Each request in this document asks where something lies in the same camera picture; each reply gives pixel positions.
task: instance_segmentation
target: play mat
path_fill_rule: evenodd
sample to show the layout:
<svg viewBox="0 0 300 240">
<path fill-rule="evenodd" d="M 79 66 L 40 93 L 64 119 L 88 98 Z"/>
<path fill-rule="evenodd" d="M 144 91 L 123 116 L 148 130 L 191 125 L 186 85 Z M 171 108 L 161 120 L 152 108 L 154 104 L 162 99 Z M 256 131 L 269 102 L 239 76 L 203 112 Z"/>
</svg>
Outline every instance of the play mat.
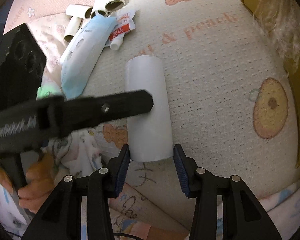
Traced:
<svg viewBox="0 0 300 240">
<path fill-rule="evenodd" d="M 29 22 L 47 55 L 45 73 L 60 84 L 66 7 L 93 3 L 14 0 L 5 32 Z M 129 9 L 137 10 L 136 30 L 118 51 L 104 49 L 83 96 L 124 91 L 126 62 L 157 56 L 164 65 L 173 141 L 199 166 L 218 176 L 238 174 L 259 199 L 298 181 L 298 127 L 289 81 L 241 0 L 126 0 L 122 11 Z M 129 141 L 126 120 L 88 133 L 106 161 Z M 181 192 L 172 159 L 131 162 L 126 182 L 190 229 L 195 201 Z M 300 202 L 291 205 L 299 209 Z"/>
</svg>

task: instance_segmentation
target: tube of ointment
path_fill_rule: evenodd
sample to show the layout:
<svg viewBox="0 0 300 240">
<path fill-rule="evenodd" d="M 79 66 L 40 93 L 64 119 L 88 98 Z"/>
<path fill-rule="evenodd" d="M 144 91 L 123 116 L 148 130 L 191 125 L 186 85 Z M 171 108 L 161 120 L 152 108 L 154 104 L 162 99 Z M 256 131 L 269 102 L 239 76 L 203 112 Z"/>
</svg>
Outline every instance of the tube of ointment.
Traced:
<svg viewBox="0 0 300 240">
<path fill-rule="evenodd" d="M 133 17 L 135 15 L 136 11 L 128 11 L 126 13 L 116 13 L 116 20 L 117 24 L 115 25 L 112 33 L 109 36 L 109 39 L 106 42 L 105 47 L 109 47 L 112 50 L 118 50 L 123 42 L 123 36 L 134 30 L 136 28 Z"/>
</svg>

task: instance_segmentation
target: white tube cap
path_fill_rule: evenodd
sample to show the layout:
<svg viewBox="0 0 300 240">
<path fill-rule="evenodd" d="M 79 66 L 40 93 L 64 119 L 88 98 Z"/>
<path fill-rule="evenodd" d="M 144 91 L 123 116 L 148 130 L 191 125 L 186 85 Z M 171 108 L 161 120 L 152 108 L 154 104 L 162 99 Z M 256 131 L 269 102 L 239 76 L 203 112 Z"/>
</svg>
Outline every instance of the white tube cap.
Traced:
<svg viewBox="0 0 300 240">
<path fill-rule="evenodd" d="M 115 37 L 110 44 L 110 49 L 118 50 L 123 42 L 123 37 Z"/>
</svg>

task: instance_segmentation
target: black handheld tool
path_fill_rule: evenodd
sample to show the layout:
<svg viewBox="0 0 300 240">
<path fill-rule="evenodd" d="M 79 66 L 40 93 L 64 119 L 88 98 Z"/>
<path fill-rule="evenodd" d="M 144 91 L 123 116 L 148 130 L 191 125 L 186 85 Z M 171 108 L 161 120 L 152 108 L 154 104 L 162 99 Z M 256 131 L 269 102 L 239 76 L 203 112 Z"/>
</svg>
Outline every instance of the black handheld tool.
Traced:
<svg viewBox="0 0 300 240">
<path fill-rule="evenodd" d="M 46 62 L 46 56 L 25 23 L 3 35 L 0 111 L 36 99 Z"/>
<path fill-rule="evenodd" d="M 173 160 L 182 192 L 197 198 L 189 240 L 214 240 L 217 233 L 217 195 L 223 203 L 223 240 L 282 240 L 258 199 L 237 175 L 214 176 L 186 156 L 180 144 Z"/>
<path fill-rule="evenodd" d="M 82 196 L 87 196 L 88 239 L 114 240 L 108 198 L 119 196 L 129 163 L 129 146 L 123 145 L 107 168 L 78 179 L 65 176 L 35 215 L 22 240 L 81 239 Z"/>
<path fill-rule="evenodd" d="M 74 130 L 149 112 L 152 96 L 145 90 L 64 101 L 63 97 L 29 101 L 0 112 L 0 159 L 18 191 L 26 183 L 20 154 L 40 151 L 50 138 Z"/>
</svg>

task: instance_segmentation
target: human hand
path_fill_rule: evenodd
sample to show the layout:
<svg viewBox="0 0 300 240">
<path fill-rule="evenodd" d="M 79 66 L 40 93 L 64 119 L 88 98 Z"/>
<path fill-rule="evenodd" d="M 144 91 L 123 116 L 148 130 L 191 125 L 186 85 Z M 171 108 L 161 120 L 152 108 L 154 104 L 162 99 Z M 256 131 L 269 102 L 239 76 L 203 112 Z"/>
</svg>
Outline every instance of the human hand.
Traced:
<svg viewBox="0 0 300 240">
<path fill-rule="evenodd" d="M 51 154 L 45 153 L 42 160 L 34 163 L 26 173 L 26 178 L 31 182 L 18 190 L 20 197 L 19 205 L 37 213 L 42 204 L 54 189 L 51 170 L 53 158 Z M 13 193 L 12 183 L 7 173 L 0 166 L 0 184 L 10 193 Z"/>
</svg>

